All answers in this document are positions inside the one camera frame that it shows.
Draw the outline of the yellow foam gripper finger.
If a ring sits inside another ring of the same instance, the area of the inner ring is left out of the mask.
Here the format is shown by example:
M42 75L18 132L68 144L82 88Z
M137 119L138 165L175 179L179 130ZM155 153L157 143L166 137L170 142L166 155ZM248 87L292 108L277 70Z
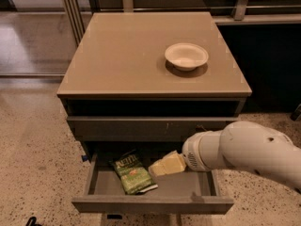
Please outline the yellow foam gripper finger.
M149 173L153 176L163 176L166 174L163 166L160 164L152 164L149 166Z

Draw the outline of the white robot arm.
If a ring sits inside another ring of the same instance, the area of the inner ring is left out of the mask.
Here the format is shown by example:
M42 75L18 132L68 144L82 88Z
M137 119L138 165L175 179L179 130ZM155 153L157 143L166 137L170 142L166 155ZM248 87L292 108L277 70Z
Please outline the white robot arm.
M180 153L168 153L149 166L154 176L185 169L243 170L301 190L301 149L285 134L250 121L196 133L183 143Z

